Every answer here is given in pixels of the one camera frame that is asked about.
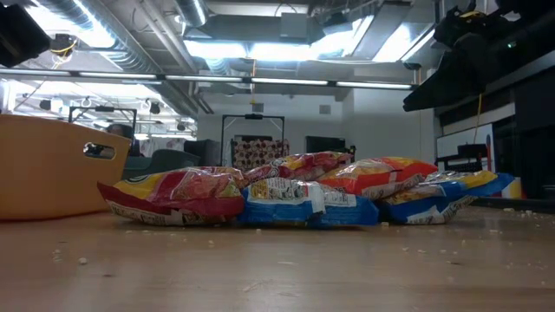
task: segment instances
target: snack bag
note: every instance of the snack bag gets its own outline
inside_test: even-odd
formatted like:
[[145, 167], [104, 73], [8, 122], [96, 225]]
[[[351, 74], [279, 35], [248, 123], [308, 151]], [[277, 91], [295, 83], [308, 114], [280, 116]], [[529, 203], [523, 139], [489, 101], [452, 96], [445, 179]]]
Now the snack bag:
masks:
[[97, 186], [115, 214], [153, 225], [221, 223], [237, 216], [244, 205], [231, 174], [196, 168]]
[[479, 196], [491, 196], [514, 180], [510, 174], [437, 172], [425, 182], [377, 202], [384, 218], [404, 224], [445, 224]]
[[317, 182], [264, 179], [243, 190], [247, 224], [300, 224], [311, 228], [373, 225], [378, 210], [367, 198], [335, 191]]
[[209, 173], [229, 173], [232, 175], [233, 181], [238, 188], [243, 189], [249, 185], [249, 181], [243, 176], [243, 172], [236, 168], [223, 167], [223, 166], [202, 166], [194, 167]]
[[324, 174], [317, 181], [370, 200], [384, 198], [422, 182], [437, 167], [416, 159], [363, 159]]
[[348, 153], [337, 152], [290, 155], [254, 168], [246, 173], [246, 177], [250, 183], [268, 178], [314, 181], [326, 172], [339, 167], [351, 157]]

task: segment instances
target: table surface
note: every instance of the table surface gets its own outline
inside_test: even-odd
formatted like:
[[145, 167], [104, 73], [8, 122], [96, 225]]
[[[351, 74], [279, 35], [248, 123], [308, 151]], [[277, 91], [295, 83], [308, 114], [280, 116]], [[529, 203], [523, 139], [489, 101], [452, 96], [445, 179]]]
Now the table surface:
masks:
[[[0, 310], [553, 311], [555, 217], [363, 230], [0, 224]], [[80, 265], [85, 257], [88, 263]]]

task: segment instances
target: black equipment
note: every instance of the black equipment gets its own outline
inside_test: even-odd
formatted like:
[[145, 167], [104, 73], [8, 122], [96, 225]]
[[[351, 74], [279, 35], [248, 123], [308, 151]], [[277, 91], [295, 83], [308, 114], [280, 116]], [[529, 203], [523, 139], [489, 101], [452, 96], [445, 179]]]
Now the black equipment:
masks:
[[[404, 100], [405, 111], [452, 105], [555, 49], [555, 1], [497, 0], [490, 15], [454, 7], [437, 24], [434, 39], [448, 48], [435, 74]], [[511, 11], [520, 19], [503, 16]]]
[[0, 64], [16, 66], [49, 47], [50, 38], [21, 6], [0, 3]]

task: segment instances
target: ceiling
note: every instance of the ceiling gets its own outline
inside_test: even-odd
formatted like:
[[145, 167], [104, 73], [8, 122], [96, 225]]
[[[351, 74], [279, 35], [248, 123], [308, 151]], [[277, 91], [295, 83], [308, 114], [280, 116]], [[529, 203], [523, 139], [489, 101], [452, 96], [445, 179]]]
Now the ceiling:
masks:
[[[160, 71], [171, 74], [171, 73], [185, 73], [189, 68], [184, 68], [183, 62], [177, 60], [176, 57], [170, 52], [167, 47], [167, 37], [166, 42], [163, 42], [153, 31], [153, 29], [148, 25], [147, 19], [145, 18], [143, 12], [137, 10], [136, 5], [138, 5], [137, 0], [81, 0], [86, 2], [98, 2], [105, 6], [110, 15], [112, 15], [118, 23], [123, 27], [123, 31], [131, 35], [131, 38], [136, 41], [140, 48], [146, 53], [147, 57], [152, 60], [152, 62], [160, 69]], [[180, 20], [176, 18], [178, 16], [174, 0], [152, 0], [155, 6], [160, 11], [166, 24], [171, 28], [171, 31], [176, 37], [181, 38], [182, 35], [182, 25]], [[369, 24], [369, 29], [373, 27], [378, 28], [378, 17], [386, 10], [380, 7], [381, 1], [375, 2], [371, 7], [366, 3], [369, 0], [351, 0], [349, 2], [345, 1], [333, 1], [333, 0], [313, 0], [313, 1], [301, 1], [301, 0], [290, 0], [284, 1], [287, 5], [280, 4], [278, 0], [206, 0], [206, 5], [209, 10], [214, 15], [220, 16], [243, 16], [243, 20], [248, 23], [248, 19], [252, 16], [264, 16], [265, 18], [278, 18], [281, 13], [292, 12], [294, 8], [297, 13], [310, 12], [314, 18], [321, 18], [326, 12], [331, 12], [332, 10], [343, 10], [347, 7], [346, 3], [349, 3], [349, 9], [356, 9], [362, 6], [362, 9], [356, 9], [350, 11], [348, 14], [349, 19], [364, 18], [364, 16], [354, 16], [354, 14], [370, 14], [374, 19]], [[38, 11], [38, 8], [31, 8], [29, 10], [37, 10], [35, 12], [36, 19], [44, 18], [44, 15], [48, 12]], [[361, 41], [358, 47], [353, 52], [352, 56], [341, 57], [331, 57], [324, 60], [315, 61], [294, 61], [294, 62], [270, 62], [270, 61], [258, 61], [256, 66], [253, 60], [245, 58], [235, 58], [228, 59], [227, 63], [229, 68], [234, 74], [238, 75], [250, 75], [255, 68], [256, 75], [261, 75], [265, 77], [277, 77], [277, 78], [299, 78], [299, 79], [330, 79], [330, 80], [353, 80], [353, 81], [385, 81], [385, 82], [402, 82], [402, 83], [412, 83], [414, 82], [414, 73], [405, 69], [400, 62], [372, 62], [371, 58], [368, 58], [365, 53], [367, 53], [372, 45], [378, 44], [377, 37], [384, 36], [384, 40], [379, 42], [379, 46], [376, 52], [381, 46], [386, 43], [389, 38], [390, 33], [400, 27], [400, 24], [405, 25], [407, 28], [406, 36], [410, 36], [411, 40], [417, 37], [421, 32], [423, 32], [427, 27], [430, 27], [431, 23], [434, 21], [434, 7], [433, 2], [430, 0], [415, 0], [412, 5], [408, 4], [406, 9], [402, 10], [391, 10], [388, 14], [389, 24], [382, 25], [384, 33], [379, 33], [379, 30], [372, 30], [362, 32]], [[47, 22], [42, 21], [41, 26], [49, 33], [49, 35], [54, 35], [55, 33], [69, 33], [75, 34], [75, 30], [67, 26], [66, 23], [62, 22]], [[228, 33], [233, 31], [240, 31], [241, 28], [235, 27], [237, 29], [228, 29]], [[98, 50], [94, 47], [88, 46], [85, 42], [81, 41], [79, 46], [75, 49], [71, 59], [68, 62], [64, 62], [58, 65], [58, 69], [67, 70], [94, 70], [94, 71], [107, 71], [115, 72], [121, 71], [120, 67], [116, 65], [113, 61], [106, 57], [106, 49]], [[184, 57], [187, 63], [187, 67], [191, 66], [197, 69], [200, 73], [211, 74], [210, 68], [206, 65], [205, 59], [198, 56], [186, 55]], [[431, 68], [435, 66], [439, 60], [439, 52], [433, 51], [429, 48], [429, 43], [424, 45], [422, 49], [416, 52], [410, 59], [411, 62], [419, 62], [423, 69]], [[23, 64], [24, 68], [53, 68], [58, 60], [49, 51], [40, 55], [37, 59], [25, 62]], [[40, 81], [28, 81], [21, 80], [21, 82], [26, 83], [27, 86], [32, 90]], [[189, 85], [182, 82], [177, 83], [174, 87], [181, 96], [187, 97], [187, 94], [191, 96], [198, 96], [204, 99], [204, 101], [209, 106], [209, 110], [206, 106], [199, 104], [199, 101], [193, 101], [195, 107], [198, 110], [187, 109], [184, 113], [181, 110], [185, 104], [182, 101], [175, 101], [174, 98], [168, 100], [165, 95], [156, 96], [156, 90], [147, 86], [142, 90], [146, 93], [138, 94], [136, 90], [132, 90], [128, 87], [121, 85], [121, 89], [128, 89], [129, 94], [124, 95], [121, 93], [113, 92], [108, 94], [96, 93], [95, 95], [88, 95], [89, 91], [83, 90], [79, 86], [79, 83], [66, 82], [68, 85], [73, 85], [72, 88], [55, 88], [51, 82], [45, 86], [42, 86], [44, 90], [39, 90], [36, 92], [37, 99], [41, 96], [55, 96], [56, 98], [63, 98], [67, 101], [73, 101], [75, 99], [82, 99], [85, 96], [95, 97], [98, 101], [103, 101], [103, 105], [114, 105], [114, 102], [118, 102], [118, 105], [122, 107], [135, 107], [140, 110], [141, 119], [150, 118], [161, 118], [160, 116], [151, 116], [148, 111], [141, 110], [141, 103], [147, 99], [155, 99], [163, 103], [163, 115], [164, 118], [169, 119], [167, 131], [173, 131], [175, 120], [181, 115], [190, 115], [196, 119], [196, 114], [209, 114], [211, 111], [214, 113], [222, 113], [225, 111], [225, 106], [221, 105], [222, 101], [231, 101], [230, 96], [237, 96], [236, 102], [242, 103], [244, 97], [248, 97], [245, 94], [251, 92], [250, 86], [240, 86], [240, 85], [225, 85], [225, 84], [200, 84], [197, 93], [191, 95], [191, 89]], [[349, 92], [347, 88], [319, 88], [319, 87], [306, 87], [306, 86], [284, 86], [284, 85], [257, 85], [257, 94], [276, 94], [276, 95], [320, 95], [320, 96], [335, 96], [335, 101], [342, 101], [346, 94]], [[36, 99], [29, 99], [24, 107], [25, 114], [31, 114], [37, 103]]]

